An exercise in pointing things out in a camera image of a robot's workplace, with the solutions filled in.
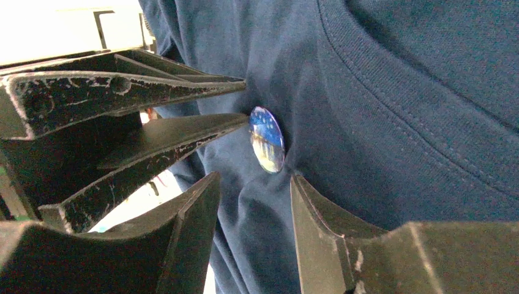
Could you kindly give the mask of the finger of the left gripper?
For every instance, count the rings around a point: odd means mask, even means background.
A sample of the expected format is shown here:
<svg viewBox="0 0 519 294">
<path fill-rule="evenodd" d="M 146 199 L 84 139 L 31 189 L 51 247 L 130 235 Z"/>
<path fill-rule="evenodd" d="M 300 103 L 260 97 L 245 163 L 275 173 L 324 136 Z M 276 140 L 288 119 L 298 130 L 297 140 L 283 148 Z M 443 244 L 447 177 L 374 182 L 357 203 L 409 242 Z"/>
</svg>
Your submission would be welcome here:
<svg viewBox="0 0 519 294">
<path fill-rule="evenodd" d="M 213 75 L 142 49 L 87 51 L 1 67 L 1 138 L 34 140 L 99 116 L 122 116 L 238 92 Z"/>
<path fill-rule="evenodd" d="M 247 124 L 242 113 L 152 120 L 100 161 L 97 167 L 107 174 L 60 203 L 40 206 L 43 222 L 66 233 L 88 232 L 161 172 Z"/>
</svg>

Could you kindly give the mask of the round blue brooch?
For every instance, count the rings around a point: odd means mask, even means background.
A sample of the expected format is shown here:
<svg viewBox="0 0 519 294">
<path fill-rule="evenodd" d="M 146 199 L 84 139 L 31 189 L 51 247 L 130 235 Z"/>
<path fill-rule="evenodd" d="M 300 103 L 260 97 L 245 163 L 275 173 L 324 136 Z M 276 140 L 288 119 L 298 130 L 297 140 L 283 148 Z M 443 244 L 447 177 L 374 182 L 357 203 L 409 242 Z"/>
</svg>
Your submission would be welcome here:
<svg viewBox="0 0 519 294">
<path fill-rule="evenodd" d="M 281 172 L 285 161 L 285 142 L 274 115 L 255 107 L 249 116 L 250 142 L 260 166 L 268 173 Z"/>
</svg>

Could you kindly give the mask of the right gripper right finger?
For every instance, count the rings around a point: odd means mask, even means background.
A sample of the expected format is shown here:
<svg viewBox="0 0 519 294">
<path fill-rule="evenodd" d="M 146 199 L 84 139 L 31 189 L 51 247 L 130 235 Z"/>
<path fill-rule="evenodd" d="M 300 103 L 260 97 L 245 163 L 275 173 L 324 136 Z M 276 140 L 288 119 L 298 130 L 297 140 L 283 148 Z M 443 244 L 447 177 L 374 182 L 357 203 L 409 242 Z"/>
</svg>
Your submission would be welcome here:
<svg viewBox="0 0 519 294">
<path fill-rule="evenodd" d="M 517 222 L 363 221 L 291 177 L 302 293 L 517 293 Z"/>
</svg>

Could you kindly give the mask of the navy blue t-shirt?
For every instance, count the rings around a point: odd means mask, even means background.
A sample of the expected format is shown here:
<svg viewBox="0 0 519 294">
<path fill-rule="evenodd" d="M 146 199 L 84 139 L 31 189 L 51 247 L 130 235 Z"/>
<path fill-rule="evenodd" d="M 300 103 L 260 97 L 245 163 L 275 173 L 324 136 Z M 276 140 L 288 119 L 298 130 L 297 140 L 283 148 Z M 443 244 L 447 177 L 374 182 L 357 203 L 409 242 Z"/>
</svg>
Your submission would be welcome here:
<svg viewBox="0 0 519 294">
<path fill-rule="evenodd" d="M 290 177 L 386 230 L 518 220 L 517 1 L 141 1 L 160 55 L 246 90 L 163 118 L 269 110 L 277 173 L 250 131 L 171 167 L 222 177 L 217 293 L 299 293 Z"/>
</svg>

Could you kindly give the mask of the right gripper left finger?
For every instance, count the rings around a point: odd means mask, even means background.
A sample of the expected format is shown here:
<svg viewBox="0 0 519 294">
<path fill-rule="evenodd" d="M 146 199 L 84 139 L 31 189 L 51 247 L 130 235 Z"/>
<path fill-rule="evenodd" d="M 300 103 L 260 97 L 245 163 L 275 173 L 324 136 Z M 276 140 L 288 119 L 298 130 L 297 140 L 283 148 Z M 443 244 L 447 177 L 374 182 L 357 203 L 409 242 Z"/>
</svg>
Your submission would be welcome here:
<svg viewBox="0 0 519 294">
<path fill-rule="evenodd" d="M 210 173 L 103 233 L 1 222 L 2 293 L 203 293 L 221 199 Z"/>
</svg>

